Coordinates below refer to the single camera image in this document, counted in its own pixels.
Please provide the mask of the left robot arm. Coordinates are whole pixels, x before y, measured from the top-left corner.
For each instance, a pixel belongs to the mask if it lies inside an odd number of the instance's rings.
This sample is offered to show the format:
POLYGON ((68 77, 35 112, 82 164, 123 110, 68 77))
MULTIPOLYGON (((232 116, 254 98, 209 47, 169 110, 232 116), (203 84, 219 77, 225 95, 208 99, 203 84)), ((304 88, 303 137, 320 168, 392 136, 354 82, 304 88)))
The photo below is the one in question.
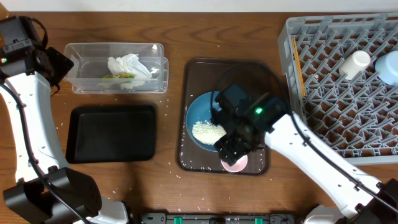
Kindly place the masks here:
POLYGON ((37 19, 1 21, 1 96, 17 156, 16 185, 6 206, 29 223, 127 223, 125 204, 102 197, 94 179, 70 168, 50 105, 73 62, 47 45, 37 19))

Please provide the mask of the white napkin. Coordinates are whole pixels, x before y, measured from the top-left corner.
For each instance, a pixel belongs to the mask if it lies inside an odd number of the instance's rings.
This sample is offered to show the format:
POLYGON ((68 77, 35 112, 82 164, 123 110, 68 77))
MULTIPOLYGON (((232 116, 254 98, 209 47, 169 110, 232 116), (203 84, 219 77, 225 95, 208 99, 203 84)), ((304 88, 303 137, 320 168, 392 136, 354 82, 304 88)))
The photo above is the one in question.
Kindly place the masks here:
POLYGON ((128 54, 123 57, 109 57, 108 69, 111 74, 130 73, 134 78, 125 78, 120 87, 122 90, 130 90, 136 86, 145 84, 145 81, 152 78, 151 72, 139 61, 138 54, 128 54))

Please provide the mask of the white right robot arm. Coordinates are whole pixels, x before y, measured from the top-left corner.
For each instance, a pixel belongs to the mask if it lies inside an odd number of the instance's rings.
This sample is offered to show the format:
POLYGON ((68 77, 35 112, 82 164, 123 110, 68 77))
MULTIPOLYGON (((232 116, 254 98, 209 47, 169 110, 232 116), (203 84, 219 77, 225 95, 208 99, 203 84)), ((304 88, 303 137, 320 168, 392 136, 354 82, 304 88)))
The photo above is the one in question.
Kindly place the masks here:
POLYGON ((284 100, 265 93, 256 98, 229 85, 210 94, 211 122, 226 131, 216 143, 229 166, 261 144, 294 163, 332 199, 340 217, 319 210, 306 222, 397 223, 397 180, 386 183, 350 164, 323 142, 284 100))

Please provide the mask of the pile of white rice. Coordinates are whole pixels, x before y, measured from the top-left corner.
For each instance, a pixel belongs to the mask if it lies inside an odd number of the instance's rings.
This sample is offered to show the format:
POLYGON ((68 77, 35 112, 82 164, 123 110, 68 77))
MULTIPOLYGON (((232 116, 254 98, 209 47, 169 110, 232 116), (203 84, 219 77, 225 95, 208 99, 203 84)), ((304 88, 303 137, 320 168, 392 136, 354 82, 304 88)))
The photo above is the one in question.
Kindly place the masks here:
POLYGON ((226 134, 226 131, 222 126, 215 126, 209 121, 197 121, 193 125, 192 134, 200 143, 214 145, 215 142, 220 140, 226 134))

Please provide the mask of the cream plastic cup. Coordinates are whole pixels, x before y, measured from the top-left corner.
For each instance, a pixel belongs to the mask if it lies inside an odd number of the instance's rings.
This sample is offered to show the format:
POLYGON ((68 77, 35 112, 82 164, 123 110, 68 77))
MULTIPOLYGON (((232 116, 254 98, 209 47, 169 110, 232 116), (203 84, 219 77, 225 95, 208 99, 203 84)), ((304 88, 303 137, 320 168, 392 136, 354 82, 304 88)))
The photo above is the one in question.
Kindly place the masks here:
POLYGON ((363 50, 357 50, 344 60, 338 71, 341 76, 345 75, 347 80, 352 80, 357 74, 365 71, 370 63, 370 55, 363 50))

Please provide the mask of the light blue bowl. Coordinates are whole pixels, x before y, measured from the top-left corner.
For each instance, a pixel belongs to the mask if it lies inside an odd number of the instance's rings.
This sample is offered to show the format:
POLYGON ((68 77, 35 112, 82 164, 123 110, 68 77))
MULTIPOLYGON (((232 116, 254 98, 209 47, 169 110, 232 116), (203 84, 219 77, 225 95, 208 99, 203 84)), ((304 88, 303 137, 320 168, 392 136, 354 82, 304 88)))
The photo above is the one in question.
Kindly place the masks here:
POLYGON ((375 64, 379 79, 392 86, 397 86, 397 57, 398 51, 395 50, 379 57, 375 64))

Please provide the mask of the dark blue plate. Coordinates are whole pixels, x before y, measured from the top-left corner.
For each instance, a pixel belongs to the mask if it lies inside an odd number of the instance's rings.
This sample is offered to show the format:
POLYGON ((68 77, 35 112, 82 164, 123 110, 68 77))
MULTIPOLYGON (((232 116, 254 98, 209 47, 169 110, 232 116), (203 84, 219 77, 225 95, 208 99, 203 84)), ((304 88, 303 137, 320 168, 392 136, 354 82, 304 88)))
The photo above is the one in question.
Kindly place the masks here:
POLYGON ((213 97, 212 99, 212 108, 219 111, 221 108, 218 106, 218 104, 215 102, 215 97, 218 95, 218 91, 215 91, 213 93, 213 96, 211 95, 211 92, 204 93, 197 97, 191 105, 187 109, 187 113, 185 116, 185 127, 187 130, 188 135, 190 136, 191 140, 200 148, 210 151, 210 152, 217 152, 217 149, 214 147, 214 145, 206 145, 200 143, 198 140, 196 140, 193 137, 192 134, 192 128, 193 125, 197 121, 209 121, 211 122, 211 109, 210 109, 210 98, 211 96, 213 97))

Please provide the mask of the yellow green wrapper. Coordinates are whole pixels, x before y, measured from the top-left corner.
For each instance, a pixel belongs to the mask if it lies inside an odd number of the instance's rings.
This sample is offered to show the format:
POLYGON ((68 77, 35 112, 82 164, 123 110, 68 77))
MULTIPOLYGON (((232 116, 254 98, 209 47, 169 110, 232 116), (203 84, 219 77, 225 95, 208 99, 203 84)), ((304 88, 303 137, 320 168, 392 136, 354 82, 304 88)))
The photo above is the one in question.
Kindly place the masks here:
POLYGON ((135 76, 130 73, 118 73, 118 74, 111 74, 111 75, 103 76, 104 79, 112 79, 112 78, 125 79, 125 78, 134 78, 134 77, 135 76))

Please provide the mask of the small pink dish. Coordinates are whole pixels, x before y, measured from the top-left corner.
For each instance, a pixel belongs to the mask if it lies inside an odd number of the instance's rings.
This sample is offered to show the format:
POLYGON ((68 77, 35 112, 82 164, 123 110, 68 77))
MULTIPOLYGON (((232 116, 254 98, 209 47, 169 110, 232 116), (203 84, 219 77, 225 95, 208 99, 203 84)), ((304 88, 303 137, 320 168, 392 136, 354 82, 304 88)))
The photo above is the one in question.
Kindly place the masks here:
POLYGON ((237 160, 237 162, 232 166, 230 166, 227 162, 221 160, 221 165, 223 166, 224 170, 232 173, 242 171, 247 166, 247 164, 248 164, 247 155, 237 160))

